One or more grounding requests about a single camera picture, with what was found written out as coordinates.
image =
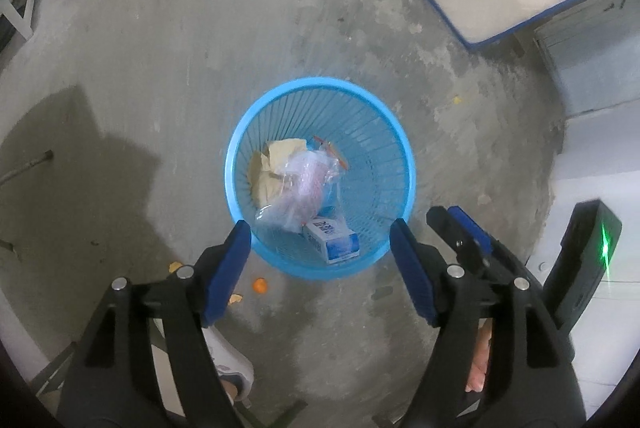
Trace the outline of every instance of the green light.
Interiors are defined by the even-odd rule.
[[[609,238],[607,238],[607,231],[602,225],[602,257],[604,258],[604,265],[607,272],[607,280],[609,279]]]

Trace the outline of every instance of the blue gripper pad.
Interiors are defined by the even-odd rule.
[[[209,327],[222,318],[240,273],[251,252],[251,228],[239,220],[223,245],[205,249],[194,265],[203,278],[206,301],[200,322]]]
[[[491,237],[482,227],[476,224],[458,205],[452,205],[447,211],[467,233],[474,237],[482,255],[487,256],[492,254],[494,247],[491,244]]]
[[[434,303],[434,286],[418,258],[418,242],[402,218],[391,224],[389,242],[415,311],[418,316],[426,319],[428,324],[437,326],[438,312]]]

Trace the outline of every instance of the plastic bag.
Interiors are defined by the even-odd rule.
[[[340,161],[321,149],[292,155],[276,170],[281,194],[256,214],[262,225],[300,233],[302,226],[321,210],[338,207]]]

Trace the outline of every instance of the orange piece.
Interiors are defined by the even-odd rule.
[[[252,287],[258,294],[265,294],[269,289],[267,280],[265,280],[264,278],[256,278]]]
[[[171,262],[169,264],[169,273],[176,272],[180,267],[182,267],[182,262]]]

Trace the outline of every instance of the blue plastic wastebasket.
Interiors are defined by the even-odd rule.
[[[340,181],[348,226],[359,235],[360,255],[327,265],[302,237],[260,226],[247,170],[254,151],[270,141],[317,136],[331,141],[349,169]],[[293,276],[329,280],[353,275],[389,249],[389,227],[408,220],[415,200],[415,163],[398,119],[359,86],[329,77],[290,81],[269,91],[242,116],[226,152],[226,199],[234,221],[252,228],[253,248]]]

